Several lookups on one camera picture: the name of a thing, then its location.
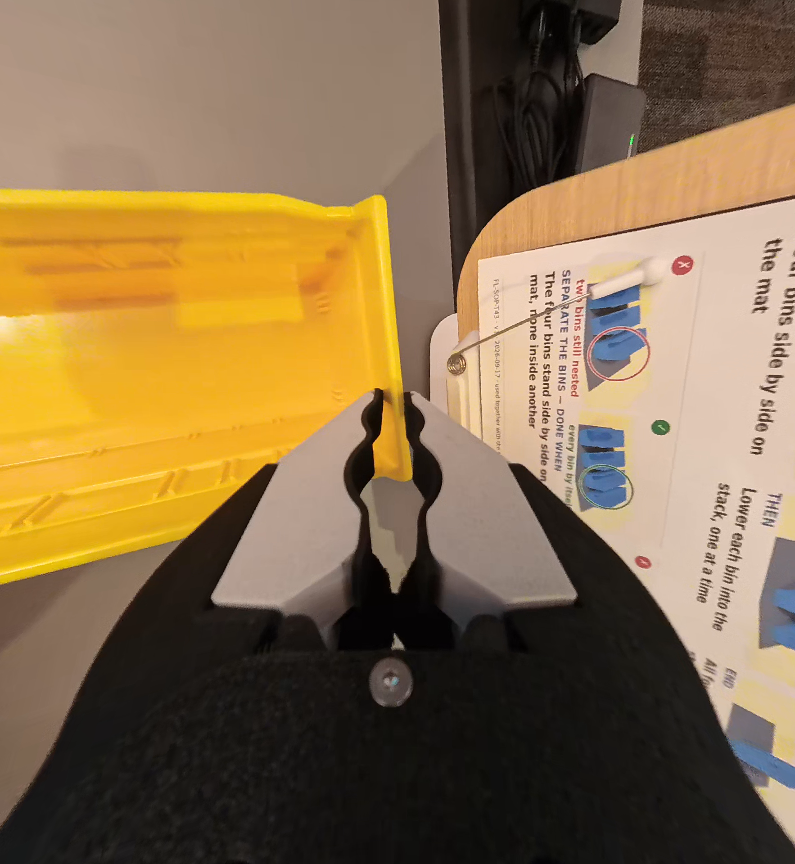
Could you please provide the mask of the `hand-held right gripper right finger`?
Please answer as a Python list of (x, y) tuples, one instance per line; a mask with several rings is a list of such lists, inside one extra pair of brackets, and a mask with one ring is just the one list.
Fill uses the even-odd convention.
[(397, 635), (459, 635), (479, 617), (571, 606), (576, 589), (507, 460), (424, 397), (404, 397), (416, 554)]

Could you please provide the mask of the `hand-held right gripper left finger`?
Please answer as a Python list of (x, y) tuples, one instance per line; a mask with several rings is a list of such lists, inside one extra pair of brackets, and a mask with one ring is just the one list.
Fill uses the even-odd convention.
[(322, 632), (348, 612), (384, 622), (391, 582), (362, 499), (383, 408), (382, 391), (366, 393), (279, 460), (212, 592), (215, 606), (304, 615)]

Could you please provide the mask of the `yellow plastic storage bin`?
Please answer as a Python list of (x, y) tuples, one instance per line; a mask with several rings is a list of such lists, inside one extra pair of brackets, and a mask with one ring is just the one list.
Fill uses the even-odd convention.
[(407, 481), (383, 196), (0, 189), (0, 586), (184, 538), (374, 389)]

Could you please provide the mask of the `grey desk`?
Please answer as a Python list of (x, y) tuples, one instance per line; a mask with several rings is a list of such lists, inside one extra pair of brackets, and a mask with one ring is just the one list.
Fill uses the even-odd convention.
[[(0, 188), (388, 205), (403, 383), (453, 312), (436, 2), (0, 2)], [(0, 823), (175, 544), (0, 587)]]

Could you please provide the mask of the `printed instruction sheet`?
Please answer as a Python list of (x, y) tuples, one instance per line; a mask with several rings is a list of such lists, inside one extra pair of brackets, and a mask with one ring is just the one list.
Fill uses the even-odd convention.
[(490, 257), (479, 433), (640, 578), (795, 844), (795, 197)]

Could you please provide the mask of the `instruction sheet on wooden stand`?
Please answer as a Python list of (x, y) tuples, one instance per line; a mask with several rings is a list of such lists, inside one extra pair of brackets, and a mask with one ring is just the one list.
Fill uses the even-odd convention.
[[(488, 338), (474, 338), (481, 261), (794, 197), (792, 106), (507, 205), (461, 273), (461, 341), (443, 368), (448, 412), (484, 441), (475, 350)], [(750, 789), (659, 604), (579, 513), (525, 465), (505, 459), (519, 465), (518, 481), (577, 592), (564, 609), (511, 615), (530, 686), (539, 689), (519, 709), (526, 754), (515, 770), (516, 781), (542, 775), (517, 794), (540, 821), (530, 860), (795, 862), (794, 842)]]

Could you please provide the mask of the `black power adapter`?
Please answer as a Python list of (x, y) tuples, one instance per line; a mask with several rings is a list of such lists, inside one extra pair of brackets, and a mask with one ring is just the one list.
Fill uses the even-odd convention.
[(573, 173), (583, 174), (630, 158), (638, 147), (645, 108), (646, 94), (638, 86), (589, 74)]

